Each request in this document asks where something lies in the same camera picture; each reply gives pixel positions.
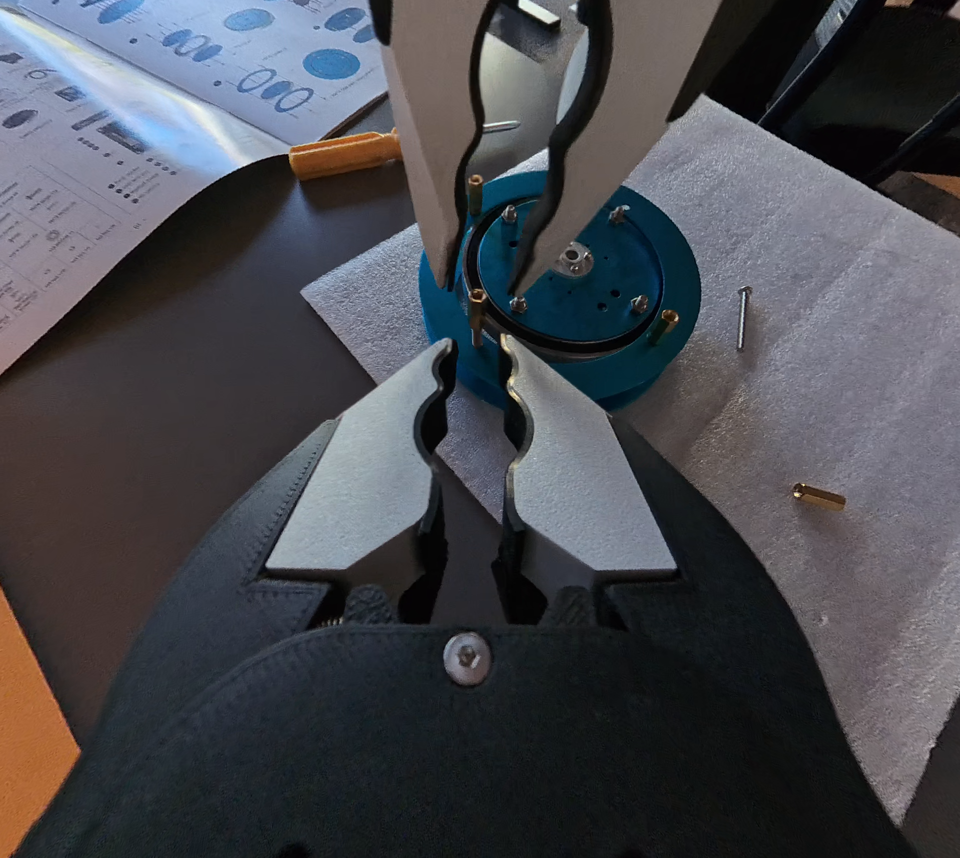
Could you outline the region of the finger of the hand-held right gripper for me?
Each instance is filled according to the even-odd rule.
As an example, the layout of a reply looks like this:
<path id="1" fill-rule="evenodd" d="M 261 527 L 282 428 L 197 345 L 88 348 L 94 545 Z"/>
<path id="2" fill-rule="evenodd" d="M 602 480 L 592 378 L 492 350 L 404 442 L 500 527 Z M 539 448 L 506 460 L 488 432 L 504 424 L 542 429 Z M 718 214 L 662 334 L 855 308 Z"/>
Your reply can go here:
<path id="1" fill-rule="evenodd" d="M 485 33 L 507 0 L 391 0 L 383 48 L 414 214 L 440 288 L 452 288 L 468 217 L 466 172 L 481 142 Z"/>
<path id="2" fill-rule="evenodd" d="M 657 143 L 722 0 L 580 0 L 582 82 L 548 144 L 542 197 L 514 259 L 525 293 Z"/>

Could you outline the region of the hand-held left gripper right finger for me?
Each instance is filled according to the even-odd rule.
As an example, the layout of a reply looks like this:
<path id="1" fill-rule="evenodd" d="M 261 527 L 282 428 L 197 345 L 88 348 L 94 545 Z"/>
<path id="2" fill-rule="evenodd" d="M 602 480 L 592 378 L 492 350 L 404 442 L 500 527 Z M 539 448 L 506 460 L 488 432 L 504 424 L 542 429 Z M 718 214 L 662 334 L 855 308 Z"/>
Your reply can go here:
<path id="1" fill-rule="evenodd" d="M 517 448 L 504 511 L 519 573 L 542 593 L 675 576 L 676 562 L 606 411 L 515 336 L 500 337 Z"/>

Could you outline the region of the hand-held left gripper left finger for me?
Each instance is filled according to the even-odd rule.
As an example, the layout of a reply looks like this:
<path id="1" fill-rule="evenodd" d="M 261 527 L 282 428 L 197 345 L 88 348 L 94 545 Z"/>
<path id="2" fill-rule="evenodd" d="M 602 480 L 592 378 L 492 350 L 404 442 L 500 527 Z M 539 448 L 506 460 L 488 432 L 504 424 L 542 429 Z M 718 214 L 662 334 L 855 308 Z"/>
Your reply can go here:
<path id="1" fill-rule="evenodd" d="M 457 345 L 443 338 L 338 419 L 282 528 L 270 576 L 410 588 L 439 508 L 431 456 L 447 432 Z"/>

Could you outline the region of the blue disc with bearing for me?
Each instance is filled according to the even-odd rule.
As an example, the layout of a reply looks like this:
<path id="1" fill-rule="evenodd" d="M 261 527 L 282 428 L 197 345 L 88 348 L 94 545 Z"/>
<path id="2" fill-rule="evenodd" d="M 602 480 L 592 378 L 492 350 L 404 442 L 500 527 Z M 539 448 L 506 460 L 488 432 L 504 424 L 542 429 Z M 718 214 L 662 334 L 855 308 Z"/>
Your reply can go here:
<path id="1" fill-rule="evenodd" d="M 574 277 L 562 255 L 526 291 L 526 310 L 514 312 L 508 285 L 527 218 L 539 202 L 534 195 L 509 200 L 514 222 L 490 212 L 465 247 L 470 283 L 486 291 L 492 320 L 557 352 L 575 346 L 617 349 L 640 325 L 648 324 L 661 301 L 662 264 L 641 218 L 654 216 L 650 203 L 625 187 L 596 213 L 570 247 L 587 252 L 592 265 Z"/>

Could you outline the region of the blue round metal base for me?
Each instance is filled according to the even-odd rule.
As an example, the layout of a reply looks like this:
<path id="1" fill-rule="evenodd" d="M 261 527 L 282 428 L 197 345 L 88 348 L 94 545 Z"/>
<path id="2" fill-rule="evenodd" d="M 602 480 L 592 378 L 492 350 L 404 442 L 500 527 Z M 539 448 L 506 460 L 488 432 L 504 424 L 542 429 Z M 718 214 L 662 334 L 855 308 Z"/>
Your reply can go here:
<path id="1" fill-rule="evenodd" d="M 584 349 L 575 346 L 573 352 L 557 352 L 496 324 L 488 313 L 486 301 L 484 347 L 474 349 L 466 296 L 471 288 L 480 287 L 471 284 L 465 270 L 466 246 L 487 214 L 500 209 L 505 221 L 514 222 L 517 212 L 508 201 L 524 195 L 540 197 L 545 182 L 546 172 L 537 170 L 500 177 L 485 186 L 483 213 L 467 224 L 467 237 L 460 252 L 452 290 L 436 285 L 426 255 L 422 256 L 418 290 L 426 333 L 432 342 L 442 337 L 457 341 L 460 348 L 457 364 L 460 382 L 498 408 L 506 405 L 506 395 L 498 377 L 499 335 L 511 332 L 600 407 L 616 411 L 632 403 L 654 384 L 686 345 L 700 311 L 699 269 L 679 228 L 664 212 L 640 195 L 654 210 L 654 216 L 642 217 L 640 224 L 658 255 L 664 274 L 662 297 L 648 324 L 642 324 L 630 333 L 627 343 L 617 349 L 594 350 L 590 346 Z M 587 252 L 579 252 L 570 245 L 561 255 L 565 255 L 565 264 L 574 277 L 584 274 L 593 264 Z M 651 332 L 661 312 L 667 309 L 678 312 L 679 323 L 659 346 L 652 346 Z"/>

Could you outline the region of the orange cardboard box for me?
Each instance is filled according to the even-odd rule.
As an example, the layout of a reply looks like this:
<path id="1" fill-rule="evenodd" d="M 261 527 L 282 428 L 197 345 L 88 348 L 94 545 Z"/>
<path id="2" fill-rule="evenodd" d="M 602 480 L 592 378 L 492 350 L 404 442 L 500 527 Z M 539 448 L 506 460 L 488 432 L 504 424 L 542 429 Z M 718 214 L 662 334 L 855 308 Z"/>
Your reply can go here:
<path id="1" fill-rule="evenodd" d="M 1 855 L 11 855 L 74 766 L 79 749 L 40 664 L 1 595 Z"/>

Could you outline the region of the dark grey desk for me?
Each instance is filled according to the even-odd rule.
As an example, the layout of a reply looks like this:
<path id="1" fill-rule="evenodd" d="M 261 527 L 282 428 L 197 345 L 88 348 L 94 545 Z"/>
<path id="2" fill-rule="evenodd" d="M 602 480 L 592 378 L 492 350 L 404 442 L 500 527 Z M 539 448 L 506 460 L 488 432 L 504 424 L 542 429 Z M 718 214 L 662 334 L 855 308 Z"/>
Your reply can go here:
<path id="1" fill-rule="evenodd" d="M 2 586 L 81 729 L 20 853 L 915 855 L 774 577 L 621 411 L 675 576 L 524 599 L 508 404 L 463 389 L 424 575 L 267 574 L 340 416 L 426 347 L 402 168 L 294 183 L 199 192 L 2 378 Z"/>

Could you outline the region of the white foam sheet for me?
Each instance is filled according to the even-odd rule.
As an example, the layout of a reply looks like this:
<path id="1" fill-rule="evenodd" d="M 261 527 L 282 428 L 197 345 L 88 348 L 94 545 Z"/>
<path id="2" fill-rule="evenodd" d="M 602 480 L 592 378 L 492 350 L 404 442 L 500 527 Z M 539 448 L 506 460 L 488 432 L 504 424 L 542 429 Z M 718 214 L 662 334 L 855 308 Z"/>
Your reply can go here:
<path id="1" fill-rule="evenodd" d="M 686 236 L 702 303 L 620 414 L 774 577 L 902 821 L 958 693 L 958 238 L 704 97 L 627 185 Z"/>

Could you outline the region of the printed instruction booklet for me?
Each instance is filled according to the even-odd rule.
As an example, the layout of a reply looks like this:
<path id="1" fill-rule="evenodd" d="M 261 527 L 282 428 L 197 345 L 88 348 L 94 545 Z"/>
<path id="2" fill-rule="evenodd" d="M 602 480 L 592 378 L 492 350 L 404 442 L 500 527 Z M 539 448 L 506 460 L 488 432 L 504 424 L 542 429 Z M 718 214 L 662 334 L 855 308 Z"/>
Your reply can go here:
<path id="1" fill-rule="evenodd" d="M 19 0 L 1 15 L 1 368 L 239 168 L 386 93 L 368 0 Z"/>

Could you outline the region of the orange handled screwdriver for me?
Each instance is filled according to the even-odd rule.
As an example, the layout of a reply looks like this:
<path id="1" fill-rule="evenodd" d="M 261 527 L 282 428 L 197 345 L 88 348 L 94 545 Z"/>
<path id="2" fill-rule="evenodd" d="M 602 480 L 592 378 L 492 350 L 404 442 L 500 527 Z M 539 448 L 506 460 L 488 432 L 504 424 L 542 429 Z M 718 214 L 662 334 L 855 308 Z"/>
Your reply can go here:
<path id="1" fill-rule="evenodd" d="M 301 182 L 376 168 L 403 160 L 401 133 L 394 128 L 301 144 L 290 148 L 288 159 Z"/>

